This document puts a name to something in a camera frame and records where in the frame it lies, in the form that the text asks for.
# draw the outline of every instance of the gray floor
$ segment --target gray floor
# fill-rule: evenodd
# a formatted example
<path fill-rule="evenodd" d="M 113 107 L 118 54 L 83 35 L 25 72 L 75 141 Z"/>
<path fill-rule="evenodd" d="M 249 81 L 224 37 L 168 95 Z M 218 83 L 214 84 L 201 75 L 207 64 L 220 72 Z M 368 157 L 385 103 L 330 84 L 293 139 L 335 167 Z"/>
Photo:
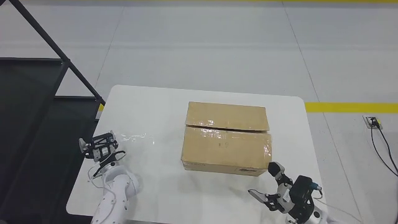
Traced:
<path fill-rule="evenodd" d="M 105 99 L 113 85 L 124 84 L 398 101 L 395 4 L 23 3 Z M 0 56 L 56 57 L 9 4 L 0 7 Z M 90 92 L 69 73 L 58 94 Z M 375 154 L 362 115 L 308 114 L 326 199 L 363 223 L 393 223 L 397 178 Z M 378 116 L 397 157 L 398 116 Z M 375 141 L 387 157 L 379 135 Z"/>

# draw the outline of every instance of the floor outlet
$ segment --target floor outlet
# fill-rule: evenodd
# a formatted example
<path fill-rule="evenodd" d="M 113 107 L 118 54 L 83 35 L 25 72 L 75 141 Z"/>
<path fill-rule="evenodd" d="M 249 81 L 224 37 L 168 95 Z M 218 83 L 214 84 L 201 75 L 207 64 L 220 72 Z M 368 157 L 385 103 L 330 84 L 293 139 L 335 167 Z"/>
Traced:
<path fill-rule="evenodd" d="M 376 118 L 377 121 L 379 122 L 380 129 L 383 129 L 383 127 L 382 127 L 382 125 L 381 125 L 380 119 L 378 119 L 376 116 L 367 116 L 367 115 L 364 115 L 364 116 L 363 116 L 363 120 L 365 121 L 366 127 L 368 127 L 368 129 L 371 129 L 372 118 Z"/>

